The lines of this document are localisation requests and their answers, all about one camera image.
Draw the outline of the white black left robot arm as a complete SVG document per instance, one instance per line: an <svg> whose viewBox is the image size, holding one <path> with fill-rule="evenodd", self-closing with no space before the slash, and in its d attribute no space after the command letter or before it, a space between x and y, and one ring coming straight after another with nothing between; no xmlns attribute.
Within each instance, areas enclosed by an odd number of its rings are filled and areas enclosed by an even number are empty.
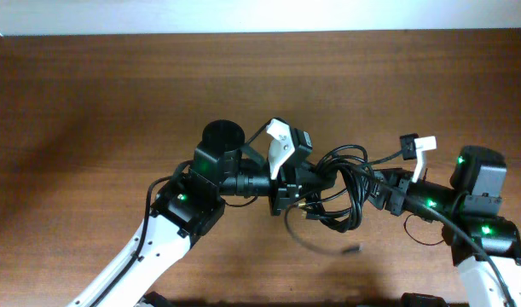
<svg viewBox="0 0 521 307"><path fill-rule="evenodd" d="M145 305L148 289L223 216L228 196L265 197L271 215L278 216L335 184L334 175L322 175L308 162L312 144L307 132L278 118L270 119L263 130L272 138L266 157L252 148L235 122L210 122L194 157L148 187L139 228L70 304Z"/></svg>

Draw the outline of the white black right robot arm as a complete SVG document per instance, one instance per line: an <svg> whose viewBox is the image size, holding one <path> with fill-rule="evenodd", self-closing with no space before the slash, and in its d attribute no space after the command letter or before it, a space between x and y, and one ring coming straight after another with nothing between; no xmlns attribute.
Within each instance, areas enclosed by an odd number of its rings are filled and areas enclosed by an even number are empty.
<svg viewBox="0 0 521 307"><path fill-rule="evenodd" d="M521 306L521 238L500 216L507 176L504 156L493 149L464 146L449 186L414 181L411 171L381 169L372 202L400 216L409 211L443 225L470 306Z"/></svg>

